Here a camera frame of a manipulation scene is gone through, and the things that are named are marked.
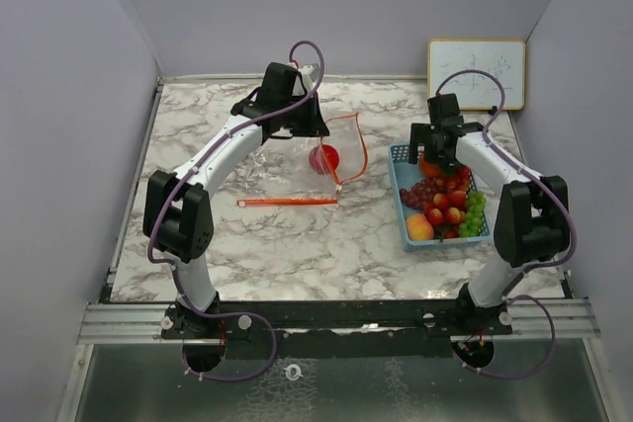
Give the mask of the orange fruit with leaves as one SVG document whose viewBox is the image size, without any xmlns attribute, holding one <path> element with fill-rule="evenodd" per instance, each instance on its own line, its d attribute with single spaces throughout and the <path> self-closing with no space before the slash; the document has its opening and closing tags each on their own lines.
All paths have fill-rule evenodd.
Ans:
<svg viewBox="0 0 633 422">
<path fill-rule="evenodd" d="M 458 169 L 455 166 L 440 166 L 429 162 L 424 154 L 418 158 L 418 168 L 420 173 L 427 178 L 445 178 L 452 179 L 459 176 Z"/>
</svg>

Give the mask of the clear bag orange zipper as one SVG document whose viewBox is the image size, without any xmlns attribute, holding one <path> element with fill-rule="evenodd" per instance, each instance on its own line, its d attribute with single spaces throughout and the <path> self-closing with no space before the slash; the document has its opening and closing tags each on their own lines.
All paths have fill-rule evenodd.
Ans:
<svg viewBox="0 0 633 422">
<path fill-rule="evenodd" d="M 246 165 L 251 190 L 275 199 L 338 195 L 368 168 L 359 119 L 354 112 L 326 120 L 326 137 L 268 141 Z"/>
</svg>

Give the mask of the red apple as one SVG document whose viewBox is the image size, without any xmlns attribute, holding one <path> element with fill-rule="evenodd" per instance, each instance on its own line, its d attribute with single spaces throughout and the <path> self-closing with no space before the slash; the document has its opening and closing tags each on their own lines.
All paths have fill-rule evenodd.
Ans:
<svg viewBox="0 0 633 422">
<path fill-rule="evenodd" d="M 320 175 L 335 171 L 340 163 L 340 156 L 335 147 L 329 144 L 318 145 L 309 153 L 309 165 Z"/>
</svg>

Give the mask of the yellow pink peach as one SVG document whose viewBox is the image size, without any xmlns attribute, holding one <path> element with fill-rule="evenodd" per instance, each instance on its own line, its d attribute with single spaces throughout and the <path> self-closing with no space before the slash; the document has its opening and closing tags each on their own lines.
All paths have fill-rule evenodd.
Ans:
<svg viewBox="0 0 633 422">
<path fill-rule="evenodd" d="M 405 219 L 407 237 L 411 241 L 429 241 L 434 239 L 433 225 L 422 213 L 415 213 Z"/>
</svg>

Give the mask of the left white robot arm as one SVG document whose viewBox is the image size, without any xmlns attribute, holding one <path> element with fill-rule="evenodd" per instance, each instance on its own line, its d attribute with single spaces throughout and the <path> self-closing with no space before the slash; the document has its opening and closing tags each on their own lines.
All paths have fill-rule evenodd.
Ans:
<svg viewBox="0 0 633 422">
<path fill-rule="evenodd" d="M 188 308 L 184 325 L 197 337 L 212 335 L 219 323 L 211 307 L 218 293 L 205 257 L 214 235 L 212 197 L 236 166 L 278 131 L 292 137 L 329 134 L 318 102 L 322 79 L 322 63 L 270 63 L 261 85 L 232 106 L 223 127 L 193 158 L 148 179 L 142 224 L 147 259 L 169 267 L 177 300 Z"/>
</svg>

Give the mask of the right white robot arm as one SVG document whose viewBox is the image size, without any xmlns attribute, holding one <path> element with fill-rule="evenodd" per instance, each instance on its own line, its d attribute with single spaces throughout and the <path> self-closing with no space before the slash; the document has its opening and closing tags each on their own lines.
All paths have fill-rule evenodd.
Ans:
<svg viewBox="0 0 633 422">
<path fill-rule="evenodd" d="M 427 105 L 430 122 L 410 127 L 408 162 L 422 154 L 447 176 L 468 167 L 499 199 L 493 231 L 497 256 L 462 288 L 454 310 L 456 326 L 476 334 L 489 324 L 489 308 L 503 305 L 524 275 L 572 256 L 577 237 L 568 186 L 506 153 L 489 135 L 489 126 L 466 122 L 455 94 L 438 94 Z"/>
</svg>

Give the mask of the blue plastic basket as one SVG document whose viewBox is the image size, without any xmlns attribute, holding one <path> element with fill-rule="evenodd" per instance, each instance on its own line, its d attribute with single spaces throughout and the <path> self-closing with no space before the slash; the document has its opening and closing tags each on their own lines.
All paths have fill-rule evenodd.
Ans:
<svg viewBox="0 0 633 422">
<path fill-rule="evenodd" d="M 411 163 L 406 143 L 390 145 L 388 155 L 405 251 L 475 244 L 491 238 L 487 198 L 470 168 L 457 165 L 444 174 L 422 153 Z"/>
</svg>

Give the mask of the purple grape bunch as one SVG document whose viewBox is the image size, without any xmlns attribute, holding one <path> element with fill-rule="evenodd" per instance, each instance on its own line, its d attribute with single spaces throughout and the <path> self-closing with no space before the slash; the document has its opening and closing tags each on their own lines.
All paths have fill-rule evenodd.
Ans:
<svg viewBox="0 0 633 422">
<path fill-rule="evenodd" d="M 425 179 L 409 189 L 400 188 L 399 196 L 404 206 L 415 211 L 424 211 L 433 203 L 436 194 L 446 191 L 445 180 L 440 177 Z"/>
</svg>

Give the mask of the small framed whiteboard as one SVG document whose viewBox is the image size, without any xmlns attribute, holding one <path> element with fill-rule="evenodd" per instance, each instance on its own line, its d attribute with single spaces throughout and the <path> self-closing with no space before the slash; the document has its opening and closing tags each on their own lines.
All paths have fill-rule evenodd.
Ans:
<svg viewBox="0 0 633 422">
<path fill-rule="evenodd" d="M 430 97 L 453 93 L 463 111 L 525 105 L 526 43 L 515 39 L 433 39 L 427 47 Z"/>
</svg>

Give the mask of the green grape bunch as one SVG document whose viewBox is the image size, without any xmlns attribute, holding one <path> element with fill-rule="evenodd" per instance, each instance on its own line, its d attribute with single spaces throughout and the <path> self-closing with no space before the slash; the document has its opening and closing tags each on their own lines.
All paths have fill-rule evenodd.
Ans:
<svg viewBox="0 0 633 422">
<path fill-rule="evenodd" d="M 486 197 L 480 191 L 473 191 L 467 195 L 461 223 L 458 225 L 458 235 L 460 237 L 470 238 L 482 234 L 486 203 Z"/>
</svg>

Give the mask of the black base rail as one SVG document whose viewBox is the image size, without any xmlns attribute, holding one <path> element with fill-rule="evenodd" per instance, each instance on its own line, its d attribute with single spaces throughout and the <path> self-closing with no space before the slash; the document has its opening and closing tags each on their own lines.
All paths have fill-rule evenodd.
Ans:
<svg viewBox="0 0 633 422">
<path fill-rule="evenodd" d="M 448 358 L 452 339 L 511 332 L 505 305 L 473 309 L 459 299 L 215 300 L 203 316 L 173 303 L 161 336 L 230 359 Z"/>
</svg>

